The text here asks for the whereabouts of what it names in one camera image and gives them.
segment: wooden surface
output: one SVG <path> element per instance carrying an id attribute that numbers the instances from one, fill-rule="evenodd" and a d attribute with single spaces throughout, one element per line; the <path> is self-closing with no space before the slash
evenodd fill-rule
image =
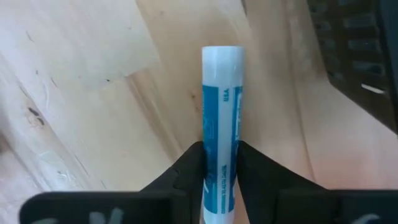
<path id="1" fill-rule="evenodd" d="M 243 139 L 329 188 L 396 188 L 395 134 L 327 82 L 304 0 L 0 1 L 0 222 L 140 190 L 201 139 L 201 47 L 246 49 Z M 247 223 L 238 199 L 236 223 Z"/>

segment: tube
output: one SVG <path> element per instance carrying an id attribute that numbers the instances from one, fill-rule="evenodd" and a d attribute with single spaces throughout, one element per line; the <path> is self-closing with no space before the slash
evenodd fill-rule
<path id="1" fill-rule="evenodd" d="M 207 168 L 203 216 L 206 224 L 232 224 L 244 49 L 237 46 L 204 47 L 202 69 L 203 142 Z"/>

